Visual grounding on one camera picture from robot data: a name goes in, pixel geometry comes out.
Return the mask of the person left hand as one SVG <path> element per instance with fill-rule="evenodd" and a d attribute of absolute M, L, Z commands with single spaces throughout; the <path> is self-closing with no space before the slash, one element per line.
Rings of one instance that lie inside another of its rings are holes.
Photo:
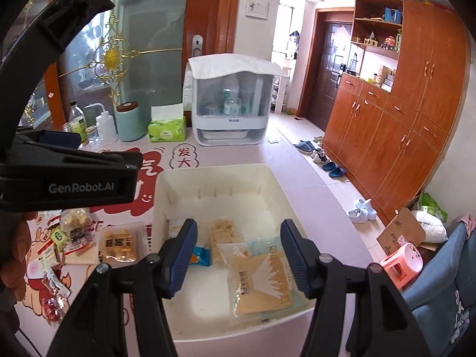
<path fill-rule="evenodd" d="M 26 254 L 32 243 L 28 222 L 36 215 L 36 212 L 23 214 L 10 240 L 10 258 L 1 266 L 1 282 L 17 301 L 22 301 L 26 294 Z"/>

